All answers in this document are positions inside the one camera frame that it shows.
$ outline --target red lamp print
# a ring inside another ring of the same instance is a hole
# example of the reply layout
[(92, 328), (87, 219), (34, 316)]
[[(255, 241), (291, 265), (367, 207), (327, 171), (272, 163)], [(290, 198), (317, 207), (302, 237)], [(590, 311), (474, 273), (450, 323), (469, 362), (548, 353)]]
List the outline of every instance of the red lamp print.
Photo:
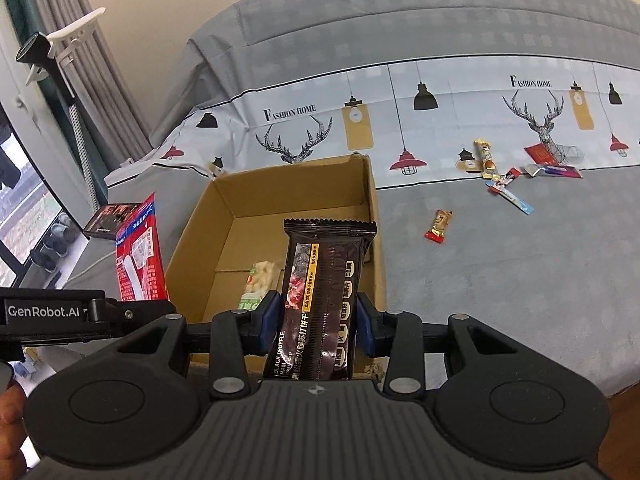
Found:
[(171, 159), (174, 158), (174, 156), (183, 156), (184, 155), (184, 151), (183, 150), (178, 150), (175, 146), (172, 146), (168, 152), (166, 152), (163, 156), (161, 156), (160, 158), (166, 158), (166, 159)]
[(626, 156), (626, 150), (629, 147), (624, 142), (620, 142), (614, 134), (611, 134), (611, 146), (609, 149), (612, 152), (618, 152), (619, 156)]
[(396, 90), (394, 89), (394, 82), (391, 79), (391, 70), (389, 65), (386, 66), (386, 70), (389, 72), (389, 81), (391, 81), (391, 91), (394, 95), (394, 103), (396, 104), (396, 114), (398, 115), (398, 126), (400, 126), (400, 138), (402, 139), (402, 153), (397, 162), (393, 163), (390, 170), (401, 170), (404, 175), (416, 174), (418, 167), (426, 166), (427, 163), (423, 160), (415, 158), (413, 153), (409, 152), (404, 144), (404, 134), (402, 133), (402, 123), (400, 121), (400, 111), (398, 110), (398, 101), (396, 100)]

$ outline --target yellow lantern print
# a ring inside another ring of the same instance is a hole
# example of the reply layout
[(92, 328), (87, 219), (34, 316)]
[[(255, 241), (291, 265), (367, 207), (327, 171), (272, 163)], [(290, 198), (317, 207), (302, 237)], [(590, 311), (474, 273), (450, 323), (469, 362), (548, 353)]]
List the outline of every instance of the yellow lantern print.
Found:
[(373, 148), (373, 133), (369, 121), (369, 110), (362, 101), (351, 96), (342, 109), (344, 130), (347, 135), (347, 149), (350, 151)]
[(587, 99), (584, 97), (584, 90), (574, 81), (574, 85), (569, 90), (569, 99), (574, 109), (575, 121), (581, 130), (593, 130), (593, 119), (589, 113)]

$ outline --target black truffle ham soda cracker package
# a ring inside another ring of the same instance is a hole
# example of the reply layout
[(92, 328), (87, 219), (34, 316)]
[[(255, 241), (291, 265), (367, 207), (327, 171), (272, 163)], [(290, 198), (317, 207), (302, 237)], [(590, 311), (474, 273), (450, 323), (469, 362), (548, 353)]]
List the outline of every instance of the black truffle ham soda cracker package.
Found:
[(353, 372), (358, 280), (375, 222), (285, 220), (284, 318), (265, 378), (325, 381)]

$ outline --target cardboard box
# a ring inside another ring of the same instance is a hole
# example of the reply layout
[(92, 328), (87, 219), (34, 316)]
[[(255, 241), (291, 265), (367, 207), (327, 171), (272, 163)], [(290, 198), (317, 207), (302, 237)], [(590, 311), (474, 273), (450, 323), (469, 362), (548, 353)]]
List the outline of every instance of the cardboard box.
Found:
[[(188, 322), (238, 307), (255, 262), (276, 262), (282, 291), (289, 237), (285, 218), (378, 221), (369, 157), (323, 158), (292, 166), (224, 174), (204, 191), (166, 270), (169, 298)], [(380, 233), (367, 253), (359, 290), (385, 309)], [(206, 356), (197, 356), (206, 362)], [(264, 358), (247, 358), (261, 372)]]

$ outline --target finger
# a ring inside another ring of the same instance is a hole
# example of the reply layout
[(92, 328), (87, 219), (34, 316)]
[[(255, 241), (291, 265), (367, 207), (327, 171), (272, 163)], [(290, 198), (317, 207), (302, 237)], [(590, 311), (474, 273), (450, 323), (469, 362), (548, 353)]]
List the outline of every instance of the finger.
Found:
[(0, 395), (0, 422), (3, 424), (13, 424), (22, 418), (22, 410), (27, 396), (17, 382)]
[(25, 438), (27, 438), (27, 433), (21, 422), (10, 426), (0, 426), (0, 460), (11, 458), (20, 451)]
[(0, 460), (0, 480), (15, 480), (27, 471), (27, 462), (20, 452), (6, 460)]

